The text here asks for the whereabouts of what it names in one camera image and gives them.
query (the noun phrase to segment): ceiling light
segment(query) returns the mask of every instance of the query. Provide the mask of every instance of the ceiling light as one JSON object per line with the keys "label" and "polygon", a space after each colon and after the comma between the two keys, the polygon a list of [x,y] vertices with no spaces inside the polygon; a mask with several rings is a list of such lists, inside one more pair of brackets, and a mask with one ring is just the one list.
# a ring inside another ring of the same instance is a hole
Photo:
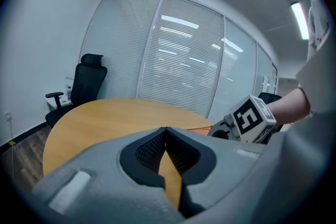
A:
{"label": "ceiling light", "polygon": [[219,45],[216,45],[216,44],[212,44],[212,46],[216,49],[219,49],[220,50],[220,46]]}
{"label": "ceiling light", "polygon": [[176,55],[176,54],[177,54],[177,53],[172,52],[172,51],[169,51],[169,50],[162,50],[162,49],[159,49],[159,51],[161,51],[161,52],[165,52],[165,53],[167,53],[167,54],[173,54],[173,55]]}
{"label": "ceiling light", "polygon": [[163,31],[168,31],[168,32],[180,34],[180,35],[185,36],[185,37],[191,37],[192,36],[192,35],[189,35],[187,33],[177,31],[177,30],[174,30],[174,29],[170,29],[170,28],[166,28],[166,27],[160,27],[160,29],[163,30]]}
{"label": "ceiling light", "polygon": [[292,10],[295,14],[296,21],[299,24],[302,39],[308,39],[309,34],[308,34],[307,22],[306,22],[306,18],[304,17],[304,13],[303,13],[300,3],[299,2],[293,3]]}
{"label": "ceiling light", "polygon": [[161,19],[168,20],[170,22],[178,23],[178,24],[181,24],[181,25],[190,26],[190,27],[195,28],[195,29],[199,28],[199,25],[197,25],[197,24],[188,22],[187,20],[182,20],[182,19],[179,19],[179,18],[167,16],[167,15],[161,15]]}
{"label": "ceiling light", "polygon": [[234,44],[233,42],[231,42],[230,40],[228,40],[227,38],[222,38],[222,41],[225,40],[225,43],[227,45],[229,45],[230,47],[234,48],[235,50],[237,50],[238,52],[243,52],[243,50],[238,47],[236,44]]}
{"label": "ceiling light", "polygon": [[189,57],[190,60],[194,60],[196,62],[201,62],[201,63],[205,63],[205,61],[201,61],[201,60],[198,60],[198,59],[195,59],[195,58],[192,58],[192,57]]}

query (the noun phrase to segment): window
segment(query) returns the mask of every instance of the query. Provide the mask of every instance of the window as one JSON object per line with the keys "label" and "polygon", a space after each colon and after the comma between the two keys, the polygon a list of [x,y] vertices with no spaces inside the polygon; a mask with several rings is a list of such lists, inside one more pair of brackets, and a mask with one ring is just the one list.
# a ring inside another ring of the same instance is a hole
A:
{"label": "window", "polygon": [[212,122],[222,120],[232,106],[252,94],[255,83],[257,43],[228,19],[224,41],[218,86],[208,116]]}
{"label": "window", "polygon": [[274,93],[275,94],[275,89],[276,89],[276,86],[277,86],[277,77],[278,77],[278,70],[272,64],[272,77],[271,77],[271,83],[270,83],[270,86],[269,86],[269,93]]}
{"label": "window", "polygon": [[223,51],[223,17],[186,0],[163,0],[146,55],[140,98],[207,116]]}
{"label": "window", "polygon": [[135,97],[140,66],[160,0],[102,0],[85,35],[81,55],[100,54],[108,73],[102,98]]}
{"label": "window", "polygon": [[271,76],[272,61],[258,44],[258,70],[253,93],[254,96],[258,96],[261,92],[270,92]]}

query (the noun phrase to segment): floor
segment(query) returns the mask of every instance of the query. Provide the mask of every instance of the floor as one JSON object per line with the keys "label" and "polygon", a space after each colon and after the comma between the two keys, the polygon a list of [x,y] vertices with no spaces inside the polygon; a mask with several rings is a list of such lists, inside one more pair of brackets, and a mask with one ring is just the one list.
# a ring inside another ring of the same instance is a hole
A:
{"label": "floor", "polygon": [[50,131],[49,126],[44,127],[0,155],[5,172],[26,191],[43,177],[43,150]]}

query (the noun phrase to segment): black office chair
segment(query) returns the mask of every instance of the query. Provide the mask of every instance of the black office chair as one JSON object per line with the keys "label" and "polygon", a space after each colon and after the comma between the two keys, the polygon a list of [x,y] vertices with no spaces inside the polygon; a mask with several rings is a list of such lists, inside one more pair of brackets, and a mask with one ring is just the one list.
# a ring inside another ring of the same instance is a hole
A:
{"label": "black office chair", "polygon": [[[265,104],[273,103],[275,101],[278,101],[282,97],[276,94],[268,93],[268,92],[262,92],[259,96],[260,99],[262,99]],[[273,129],[269,132],[269,134],[263,139],[261,144],[267,144],[268,141],[270,140],[272,134],[279,132],[281,130],[283,125],[275,125]]]}
{"label": "black office chair", "polygon": [[103,55],[85,54],[76,66],[74,85],[71,92],[71,105],[61,107],[59,96],[62,92],[46,94],[46,98],[55,98],[57,109],[46,115],[46,121],[50,127],[75,107],[97,99],[101,84],[107,74],[107,68],[101,66]]}

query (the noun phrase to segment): wooden table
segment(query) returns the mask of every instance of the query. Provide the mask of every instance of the wooden table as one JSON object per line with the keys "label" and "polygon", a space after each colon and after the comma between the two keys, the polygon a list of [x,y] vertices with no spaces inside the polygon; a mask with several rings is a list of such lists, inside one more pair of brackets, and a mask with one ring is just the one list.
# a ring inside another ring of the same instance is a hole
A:
{"label": "wooden table", "polygon": [[[43,172],[52,170],[85,148],[113,138],[154,129],[195,129],[213,125],[202,116],[162,102],[137,99],[102,99],[81,105],[63,116],[52,128],[44,149]],[[177,207],[181,177],[164,153],[159,174],[165,178],[166,195]]]}

